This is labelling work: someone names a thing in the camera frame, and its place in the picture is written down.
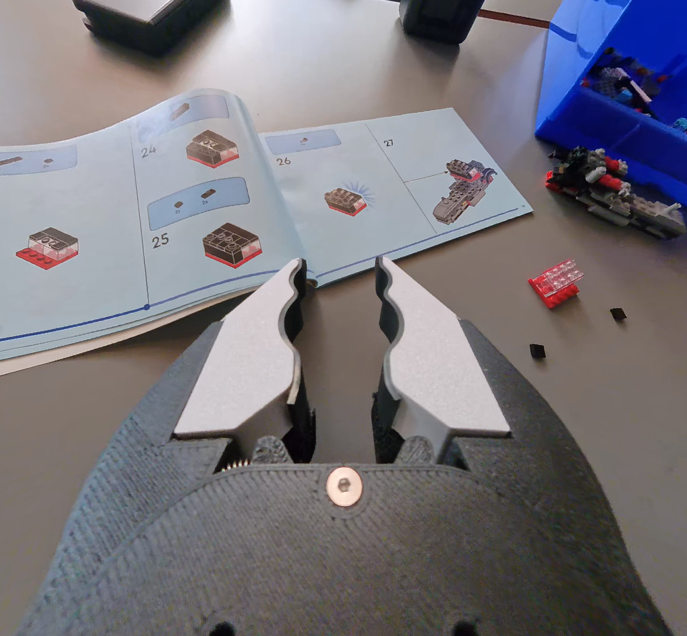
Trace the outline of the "pile of loose bricks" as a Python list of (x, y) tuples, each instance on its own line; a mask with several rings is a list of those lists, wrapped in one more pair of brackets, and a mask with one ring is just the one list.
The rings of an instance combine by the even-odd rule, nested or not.
[(658, 68), (608, 47), (580, 85), (614, 102), (686, 133), (686, 54)]

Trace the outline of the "light blue instruction booklet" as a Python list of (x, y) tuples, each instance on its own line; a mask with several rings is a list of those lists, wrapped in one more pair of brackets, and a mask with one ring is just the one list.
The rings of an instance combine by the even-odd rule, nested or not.
[(252, 291), (325, 286), (533, 211), (451, 108), (257, 133), (219, 90), (1, 148), (1, 373)]

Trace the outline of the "red and clear brick assembly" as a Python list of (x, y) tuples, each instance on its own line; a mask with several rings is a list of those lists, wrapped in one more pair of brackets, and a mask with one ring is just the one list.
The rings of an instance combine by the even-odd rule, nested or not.
[(579, 293), (577, 283), (583, 273), (574, 260), (567, 259), (547, 269), (528, 283), (548, 309), (554, 309)]

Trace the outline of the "grey desk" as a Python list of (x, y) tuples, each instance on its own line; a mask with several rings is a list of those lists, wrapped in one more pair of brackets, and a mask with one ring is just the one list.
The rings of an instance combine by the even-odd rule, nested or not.
[[(595, 469), (633, 561), (686, 634), (686, 239), (658, 242), (559, 200), (532, 135), (547, 33), (479, 19), (458, 50), (408, 39), (382, 0), (229, 0), (163, 59), (92, 39), (71, 0), (1, 0), (1, 144), (68, 139), (192, 88), (244, 100), (259, 132), (453, 107), (534, 208), (400, 262), (537, 388)], [(527, 279), (572, 258), (578, 299)], [(84, 479), (122, 420), (230, 304), (1, 377), (1, 634), (13, 635)], [(615, 322), (621, 307), (627, 320)], [(387, 347), (374, 275), (309, 294), (297, 338), (314, 461), (374, 462)], [(545, 346), (534, 360), (529, 344)]]

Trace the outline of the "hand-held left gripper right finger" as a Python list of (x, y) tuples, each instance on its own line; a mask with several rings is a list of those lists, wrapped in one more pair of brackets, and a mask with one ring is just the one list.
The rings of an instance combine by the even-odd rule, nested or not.
[(452, 310), (388, 257), (375, 261), (379, 326), (390, 343), (373, 398), (377, 463), (413, 437), (440, 463), (454, 437), (509, 437), (511, 428)]

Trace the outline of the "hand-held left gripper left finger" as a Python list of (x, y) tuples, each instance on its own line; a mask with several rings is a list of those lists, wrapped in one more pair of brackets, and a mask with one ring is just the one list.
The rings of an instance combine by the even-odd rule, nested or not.
[(230, 437), (242, 455), (258, 439), (281, 439), (296, 463), (312, 460), (315, 411), (299, 352), (306, 262), (292, 259), (221, 323), (172, 432), (178, 440)]

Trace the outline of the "partly built brick model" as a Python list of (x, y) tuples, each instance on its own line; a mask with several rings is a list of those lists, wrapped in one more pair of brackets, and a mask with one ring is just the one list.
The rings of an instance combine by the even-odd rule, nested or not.
[(547, 172), (545, 186), (584, 204), (592, 215), (661, 240), (686, 234), (682, 205), (651, 201), (636, 194), (627, 181), (627, 162), (613, 159), (604, 148), (557, 149), (549, 158), (558, 162)]

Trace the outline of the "blue plastic storage bin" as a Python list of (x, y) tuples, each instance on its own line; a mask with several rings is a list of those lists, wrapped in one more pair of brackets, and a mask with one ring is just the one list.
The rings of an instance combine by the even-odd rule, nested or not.
[[(654, 72), (651, 99), (627, 106), (594, 90), (593, 68)], [(603, 147), (632, 183), (686, 206), (686, 0), (563, 0), (548, 31), (535, 135), (566, 149)]]

